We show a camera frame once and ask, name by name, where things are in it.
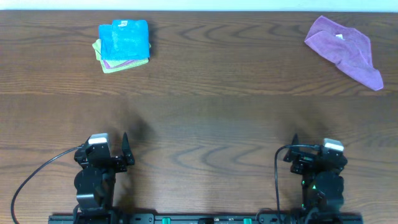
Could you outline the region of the purple microfiber cloth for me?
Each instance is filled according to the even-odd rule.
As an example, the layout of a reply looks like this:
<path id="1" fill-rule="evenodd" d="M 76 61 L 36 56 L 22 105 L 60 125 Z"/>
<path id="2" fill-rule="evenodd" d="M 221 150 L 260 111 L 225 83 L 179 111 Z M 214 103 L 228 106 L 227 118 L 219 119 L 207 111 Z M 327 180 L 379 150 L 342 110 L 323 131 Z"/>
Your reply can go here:
<path id="1" fill-rule="evenodd" d="M 374 91 L 384 88 L 381 73 L 373 66 L 371 41 L 357 29 L 320 16 L 304 43 L 353 80 Z"/>

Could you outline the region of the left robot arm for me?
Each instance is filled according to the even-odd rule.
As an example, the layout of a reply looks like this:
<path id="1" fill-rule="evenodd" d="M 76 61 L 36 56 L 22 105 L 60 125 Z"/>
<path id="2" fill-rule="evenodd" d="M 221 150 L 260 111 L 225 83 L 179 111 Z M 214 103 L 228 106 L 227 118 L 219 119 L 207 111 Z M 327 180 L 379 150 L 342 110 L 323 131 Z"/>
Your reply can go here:
<path id="1" fill-rule="evenodd" d="M 75 152 L 74 160 L 82 167 L 74 180 L 76 199 L 85 215 L 112 209 L 116 174 L 126 172 L 135 163 L 127 134 L 123 134 L 122 155 L 113 157 L 110 149 L 109 135 L 100 133 L 91 135 Z"/>

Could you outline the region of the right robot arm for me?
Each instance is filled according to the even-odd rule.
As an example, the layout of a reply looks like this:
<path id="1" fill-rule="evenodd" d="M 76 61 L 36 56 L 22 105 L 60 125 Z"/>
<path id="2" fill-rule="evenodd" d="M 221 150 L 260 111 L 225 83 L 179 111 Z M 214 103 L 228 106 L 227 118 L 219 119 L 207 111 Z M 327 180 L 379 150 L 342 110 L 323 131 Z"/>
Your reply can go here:
<path id="1" fill-rule="evenodd" d="M 340 173 L 348 160 L 342 142 L 325 138 L 321 145 L 299 143 L 297 134 L 283 158 L 291 173 L 302 176 L 303 209 L 317 207 L 320 212 L 337 212 L 344 203 L 344 179 Z"/>

